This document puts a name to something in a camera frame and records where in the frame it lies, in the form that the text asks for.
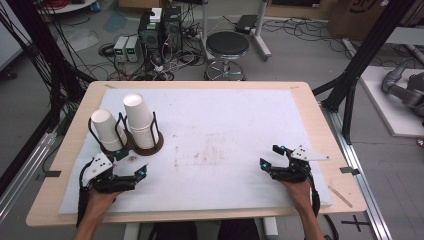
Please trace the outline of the person's left hand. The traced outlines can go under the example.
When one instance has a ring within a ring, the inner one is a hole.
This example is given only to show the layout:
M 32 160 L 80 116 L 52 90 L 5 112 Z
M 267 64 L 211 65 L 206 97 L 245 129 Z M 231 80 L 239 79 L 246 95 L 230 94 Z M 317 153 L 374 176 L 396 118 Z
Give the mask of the person's left hand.
M 85 217 L 90 219 L 102 218 L 119 195 L 120 192 L 99 193 L 97 190 L 91 189 Z

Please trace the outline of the white round table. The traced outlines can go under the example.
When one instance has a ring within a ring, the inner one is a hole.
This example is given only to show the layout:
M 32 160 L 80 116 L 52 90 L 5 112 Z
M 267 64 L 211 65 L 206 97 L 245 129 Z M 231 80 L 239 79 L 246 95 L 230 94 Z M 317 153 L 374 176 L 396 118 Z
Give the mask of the white round table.
M 72 4 L 72 3 L 68 3 L 66 6 L 64 6 L 63 8 L 52 8 L 49 7 L 45 4 L 41 5 L 37 11 L 39 13 L 42 14 L 62 14 L 62 13 L 68 13 L 68 12 L 73 12 L 73 11 L 77 11 L 80 9 L 84 9 L 87 7 L 90 7 L 92 4 L 96 3 L 98 0 L 84 0 L 83 3 L 81 4 Z

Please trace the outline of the black round stool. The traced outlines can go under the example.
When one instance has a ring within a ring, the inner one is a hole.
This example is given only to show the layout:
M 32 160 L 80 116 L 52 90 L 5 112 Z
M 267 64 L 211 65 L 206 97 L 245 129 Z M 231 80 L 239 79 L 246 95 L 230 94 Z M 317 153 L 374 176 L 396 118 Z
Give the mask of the black round stool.
M 213 33 L 206 40 L 206 50 L 214 57 L 205 69 L 206 80 L 246 80 L 243 68 L 236 63 L 249 50 L 249 42 L 243 35 L 229 31 Z

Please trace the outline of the white paper cup left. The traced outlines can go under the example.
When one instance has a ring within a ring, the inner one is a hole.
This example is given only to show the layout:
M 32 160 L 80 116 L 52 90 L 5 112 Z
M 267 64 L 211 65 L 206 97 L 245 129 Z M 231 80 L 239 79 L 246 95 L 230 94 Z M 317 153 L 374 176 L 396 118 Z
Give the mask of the white paper cup left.
M 105 150 L 118 151 L 126 145 L 127 136 L 109 110 L 98 109 L 91 114 L 90 119 Z

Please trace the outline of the black flat device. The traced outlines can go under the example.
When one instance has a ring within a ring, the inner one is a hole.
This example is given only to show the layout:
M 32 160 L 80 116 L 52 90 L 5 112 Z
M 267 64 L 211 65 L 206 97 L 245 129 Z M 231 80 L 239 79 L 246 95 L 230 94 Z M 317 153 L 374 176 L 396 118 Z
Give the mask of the black flat device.
M 235 25 L 234 30 L 238 33 L 249 34 L 257 21 L 256 15 L 242 15 Z

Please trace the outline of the person's leg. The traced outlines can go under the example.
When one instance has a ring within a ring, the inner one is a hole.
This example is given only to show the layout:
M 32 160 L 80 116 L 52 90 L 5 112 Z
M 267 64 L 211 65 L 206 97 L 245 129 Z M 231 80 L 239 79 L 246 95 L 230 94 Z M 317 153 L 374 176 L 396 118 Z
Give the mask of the person's leg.
M 157 223 L 155 232 L 155 240 L 198 240 L 194 222 Z
M 223 220 L 217 240 L 260 240 L 254 219 Z

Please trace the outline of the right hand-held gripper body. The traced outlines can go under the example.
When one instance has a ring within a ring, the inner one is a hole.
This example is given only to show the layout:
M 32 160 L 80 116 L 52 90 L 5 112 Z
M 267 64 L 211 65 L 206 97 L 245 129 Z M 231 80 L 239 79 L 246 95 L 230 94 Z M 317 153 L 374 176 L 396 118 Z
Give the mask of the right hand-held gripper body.
M 296 149 L 291 150 L 291 155 L 289 157 L 284 157 L 286 157 L 289 161 L 288 166 L 272 166 L 269 175 L 273 180 L 285 181 L 289 183 L 304 182 L 308 178 L 311 178 L 311 161 L 326 161 L 329 159 L 328 155 L 303 145 L 299 145 Z

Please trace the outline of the white platform board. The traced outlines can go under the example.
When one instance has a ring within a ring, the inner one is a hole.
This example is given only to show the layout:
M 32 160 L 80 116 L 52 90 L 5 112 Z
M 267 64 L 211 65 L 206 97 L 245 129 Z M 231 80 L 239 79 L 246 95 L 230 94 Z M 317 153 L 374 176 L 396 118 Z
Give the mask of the white platform board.
M 400 99 L 381 90 L 383 78 L 392 70 L 392 67 L 369 66 L 361 76 L 361 83 L 392 136 L 424 137 L 424 119 L 415 115 Z

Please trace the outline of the person's left leg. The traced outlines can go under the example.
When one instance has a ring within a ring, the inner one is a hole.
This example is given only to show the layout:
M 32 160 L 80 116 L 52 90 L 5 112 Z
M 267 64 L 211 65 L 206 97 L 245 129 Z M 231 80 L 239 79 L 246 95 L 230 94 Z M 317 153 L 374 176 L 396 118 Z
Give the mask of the person's left leg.
M 198 240 L 194 222 L 157 223 L 155 232 L 155 240 Z

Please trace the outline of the single white paper cup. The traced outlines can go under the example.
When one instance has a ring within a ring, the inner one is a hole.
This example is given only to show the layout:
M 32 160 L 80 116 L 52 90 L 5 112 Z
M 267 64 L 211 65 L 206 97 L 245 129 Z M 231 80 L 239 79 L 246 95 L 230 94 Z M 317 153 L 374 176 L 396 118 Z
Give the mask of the single white paper cup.
M 151 124 L 153 120 L 152 112 L 141 94 L 128 94 L 124 97 L 123 104 L 128 123 L 132 128 L 141 129 Z

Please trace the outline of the thin wooden stick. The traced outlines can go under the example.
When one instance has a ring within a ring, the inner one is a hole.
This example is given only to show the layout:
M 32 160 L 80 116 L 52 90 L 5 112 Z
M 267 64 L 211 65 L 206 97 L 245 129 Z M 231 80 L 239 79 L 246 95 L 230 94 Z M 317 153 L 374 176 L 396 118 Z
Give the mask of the thin wooden stick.
M 338 190 L 333 188 L 332 186 L 328 186 L 328 188 L 341 200 L 343 201 L 348 207 L 352 208 L 353 205 L 351 202 L 348 201 Z

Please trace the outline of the slim black computer tower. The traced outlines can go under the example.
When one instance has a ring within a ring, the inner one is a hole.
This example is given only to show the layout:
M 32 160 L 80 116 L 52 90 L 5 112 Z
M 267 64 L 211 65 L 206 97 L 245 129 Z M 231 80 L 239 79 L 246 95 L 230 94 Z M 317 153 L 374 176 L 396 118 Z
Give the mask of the slim black computer tower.
M 171 6 L 165 9 L 163 23 L 168 46 L 173 51 L 182 49 L 181 7 Z

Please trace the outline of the black tape cross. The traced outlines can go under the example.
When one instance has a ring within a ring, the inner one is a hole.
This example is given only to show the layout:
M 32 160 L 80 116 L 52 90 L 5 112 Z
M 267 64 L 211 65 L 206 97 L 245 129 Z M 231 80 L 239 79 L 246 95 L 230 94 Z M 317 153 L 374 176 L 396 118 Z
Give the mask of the black tape cross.
M 341 223 L 343 225 L 353 225 L 353 226 L 355 226 L 358 232 L 362 231 L 362 229 L 361 229 L 362 226 L 369 226 L 370 225 L 369 222 L 359 221 L 356 215 L 353 215 L 352 220 L 342 220 Z

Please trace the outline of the black wire cup holder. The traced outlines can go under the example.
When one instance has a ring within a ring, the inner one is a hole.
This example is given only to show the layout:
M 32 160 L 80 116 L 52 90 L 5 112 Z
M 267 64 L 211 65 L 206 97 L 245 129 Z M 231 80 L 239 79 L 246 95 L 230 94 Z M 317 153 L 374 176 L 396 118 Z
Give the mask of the black wire cup holder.
M 98 109 L 88 120 L 90 134 L 99 144 L 103 153 L 121 157 L 133 150 L 136 154 L 150 156 L 158 152 L 164 143 L 156 115 L 143 128 L 135 129 L 127 124 L 127 116 L 118 114 L 118 119 L 107 109 Z

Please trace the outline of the black frame beam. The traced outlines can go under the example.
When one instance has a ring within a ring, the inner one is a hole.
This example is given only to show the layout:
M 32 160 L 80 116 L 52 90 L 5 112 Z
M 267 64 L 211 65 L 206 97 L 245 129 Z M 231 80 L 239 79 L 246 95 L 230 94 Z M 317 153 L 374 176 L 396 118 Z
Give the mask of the black frame beam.
M 11 185 L 12 180 L 23 168 L 23 165 L 27 161 L 30 153 L 34 150 L 41 137 L 47 132 L 50 126 L 51 118 L 52 111 L 49 110 L 34 132 L 30 135 L 29 139 L 23 145 L 21 150 L 18 152 L 16 157 L 6 168 L 5 172 L 0 176 L 0 197 L 6 192 L 8 187 Z

